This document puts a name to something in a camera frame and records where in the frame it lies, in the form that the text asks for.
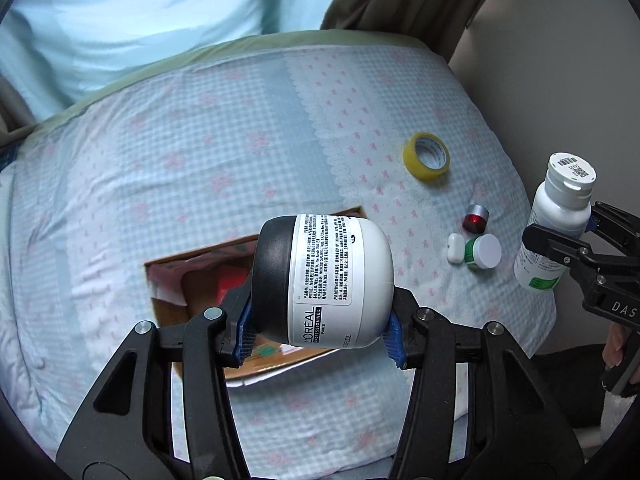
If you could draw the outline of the person's hand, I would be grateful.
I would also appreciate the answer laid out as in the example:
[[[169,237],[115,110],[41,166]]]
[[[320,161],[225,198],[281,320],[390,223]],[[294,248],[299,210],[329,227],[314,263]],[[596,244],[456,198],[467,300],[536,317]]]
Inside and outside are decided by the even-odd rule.
[[[624,358],[623,346],[629,336],[629,330],[623,325],[612,323],[608,328],[608,339],[602,353],[603,361],[609,368],[619,366]]]

